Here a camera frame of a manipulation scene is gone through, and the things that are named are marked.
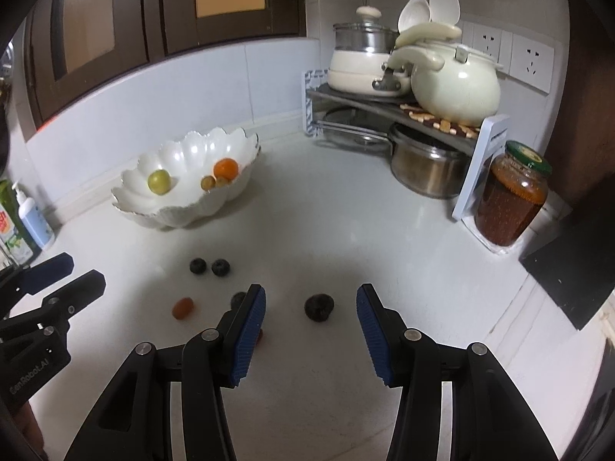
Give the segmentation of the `person's left hand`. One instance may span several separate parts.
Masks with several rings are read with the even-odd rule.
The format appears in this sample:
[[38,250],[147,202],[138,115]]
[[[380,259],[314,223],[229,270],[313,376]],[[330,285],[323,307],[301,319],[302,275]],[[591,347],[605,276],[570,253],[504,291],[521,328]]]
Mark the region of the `person's left hand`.
[[45,441],[38,421],[34,416],[31,405],[26,402],[22,408],[13,416],[17,428],[21,434],[38,453],[43,460],[48,460],[45,452]]

